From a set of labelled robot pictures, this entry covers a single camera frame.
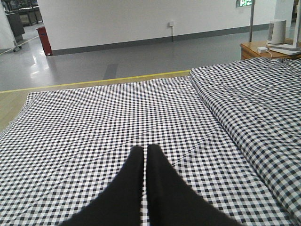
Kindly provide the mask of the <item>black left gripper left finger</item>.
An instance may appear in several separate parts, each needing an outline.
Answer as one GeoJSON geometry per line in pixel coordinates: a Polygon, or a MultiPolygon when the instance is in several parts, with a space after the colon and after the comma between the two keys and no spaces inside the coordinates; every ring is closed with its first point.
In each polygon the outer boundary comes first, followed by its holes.
{"type": "Polygon", "coordinates": [[[63,226],[139,226],[143,190],[143,149],[131,148],[119,173],[105,190],[63,226]]]}

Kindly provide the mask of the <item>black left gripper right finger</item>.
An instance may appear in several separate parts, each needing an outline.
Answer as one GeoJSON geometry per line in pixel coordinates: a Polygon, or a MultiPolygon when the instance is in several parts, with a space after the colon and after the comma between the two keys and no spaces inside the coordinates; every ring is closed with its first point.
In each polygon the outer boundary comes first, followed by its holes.
{"type": "Polygon", "coordinates": [[[177,174],[159,145],[147,147],[146,190],[152,226],[238,226],[177,174]]]}

